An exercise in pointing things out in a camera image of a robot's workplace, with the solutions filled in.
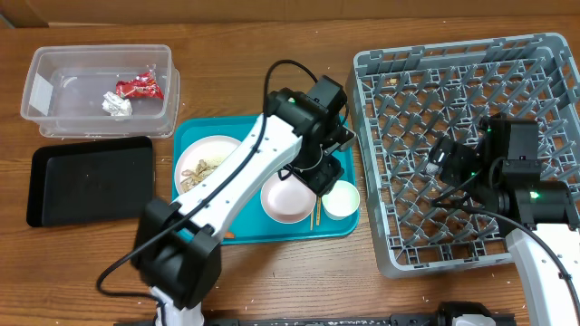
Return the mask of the white cup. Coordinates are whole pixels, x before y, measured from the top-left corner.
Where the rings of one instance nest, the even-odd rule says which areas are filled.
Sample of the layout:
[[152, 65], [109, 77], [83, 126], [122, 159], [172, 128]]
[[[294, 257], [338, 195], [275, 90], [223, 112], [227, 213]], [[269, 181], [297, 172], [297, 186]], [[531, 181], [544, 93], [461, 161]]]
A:
[[326, 215], [333, 220], [343, 220], [358, 211], [360, 194], [355, 185], [338, 180], [332, 190], [322, 196], [322, 206]]

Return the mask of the red snack wrapper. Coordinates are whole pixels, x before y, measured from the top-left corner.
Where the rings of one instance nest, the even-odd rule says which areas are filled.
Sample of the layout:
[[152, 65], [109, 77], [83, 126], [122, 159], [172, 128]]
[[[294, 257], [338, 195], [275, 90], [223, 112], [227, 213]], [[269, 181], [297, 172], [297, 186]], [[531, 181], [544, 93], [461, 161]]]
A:
[[139, 74], [130, 81], [118, 81], [115, 91], [123, 99], [164, 99], [153, 70]]

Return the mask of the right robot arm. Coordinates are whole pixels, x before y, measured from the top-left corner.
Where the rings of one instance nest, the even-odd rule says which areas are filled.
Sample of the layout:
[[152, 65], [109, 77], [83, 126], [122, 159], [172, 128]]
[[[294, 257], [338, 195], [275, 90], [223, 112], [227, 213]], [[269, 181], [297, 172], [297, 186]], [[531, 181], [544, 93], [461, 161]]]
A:
[[440, 137], [428, 174], [449, 191], [431, 206], [490, 216], [524, 287], [533, 325], [579, 322], [579, 214], [569, 186], [541, 179], [539, 127], [504, 113], [484, 117], [475, 148]]

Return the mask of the small foil ball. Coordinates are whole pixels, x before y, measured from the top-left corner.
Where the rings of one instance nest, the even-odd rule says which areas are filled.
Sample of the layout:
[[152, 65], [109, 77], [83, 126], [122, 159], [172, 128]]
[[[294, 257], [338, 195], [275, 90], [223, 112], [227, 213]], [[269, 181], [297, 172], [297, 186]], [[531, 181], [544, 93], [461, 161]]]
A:
[[121, 96], [111, 91], [103, 95], [104, 101], [102, 109], [108, 112], [111, 116], [130, 116], [132, 114], [131, 102], [128, 99], [123, 99]]

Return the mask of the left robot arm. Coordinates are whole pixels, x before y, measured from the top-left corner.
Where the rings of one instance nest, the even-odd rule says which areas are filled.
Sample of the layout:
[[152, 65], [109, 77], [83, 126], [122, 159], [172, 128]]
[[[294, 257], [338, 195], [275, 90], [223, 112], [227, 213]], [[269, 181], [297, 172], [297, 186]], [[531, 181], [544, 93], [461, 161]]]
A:
[[354, 133], [339, 112], [343, 86], [322, 76], [308, 92], [267, 94], [266, 110], [241, 144], [207, 178], [173, 202], [149, 202], [130, 260], [158, 305], [158, 325], [200, 325], [200, 304], [221, 273], [226, 231], [256, 192], [283, 168], [321, 197], [343, 168], [333, 155]]

